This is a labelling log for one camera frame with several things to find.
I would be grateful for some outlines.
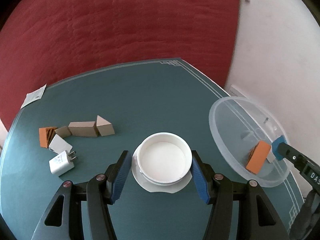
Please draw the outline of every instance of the green table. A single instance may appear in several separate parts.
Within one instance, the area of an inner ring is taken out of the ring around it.
[[[0,158],[2,216],[18,240],[31,239],[63,181],[88,181],[116,162],[123,150],[133,153],[144,138],[162,131],[184,138],[216,172],[244,182],[221,156],[209,129],[209,109],[225,96],[222,88],[179,58],[114,65],[48,87],[41,100],[18,113],[5,142]],[[116,134],[65,138],[78,160],[59,178],[52,175],[48,162],[55,153],[39,146],[38,128],[94,121],[97,115],[112,122]],[[289,230],[303,203],[292,174],[265,192]],[[230,239],[236,235],[236,208],[235,203]],[[150,193],[130,172],[109,211],[119,240],[195,240],[203,237],[211,206],[200,200],[192,180],[175,194]],[[83,216],[84,234],[90,239],[85,212]]]

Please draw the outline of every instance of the white paper cup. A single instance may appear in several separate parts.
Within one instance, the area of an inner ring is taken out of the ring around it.
[[[181,137],[161,132],[150,135],[140,144],[137,161],[148,181],[157,185],[172,185],[189,171],[192,154]]]

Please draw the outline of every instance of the orange block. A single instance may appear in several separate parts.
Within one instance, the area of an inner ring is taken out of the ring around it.
[[[254,174],[257,174],[267,158],[271,146],[265,141],[259,141],[257,145],[250,150],[246,169]]]
[[[48,148],[57,127],[42,127],[39,128],[39,141],[40,141],[40,146],[43,148]]]

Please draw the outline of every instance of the red blanket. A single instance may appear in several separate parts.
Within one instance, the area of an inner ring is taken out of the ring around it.
[[[22,0],[0,31],[0,118],[26,93],[88,70],[181,57],[223,86],[239,0]]]

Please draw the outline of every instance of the paper sheet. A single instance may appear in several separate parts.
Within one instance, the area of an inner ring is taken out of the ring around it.
[[[49,144],[49,149],[53,150],[57,154],[60,154],[63,151],[67,151],[68,153],[70,153],[72,145],[68,144],[64,139],[56,134]]]
[[[24,100],[22,106],[20,107],[20,109],[22,109],[23,107],[25,107],[26,105],[32,103],[33,101],[39,100],[41,99],[44,89],[47,86],[47,84],[45,84],[43,87],[39,88],[36,91],[33,91],[31,93],[28,93],[26,95],[26,99]]]

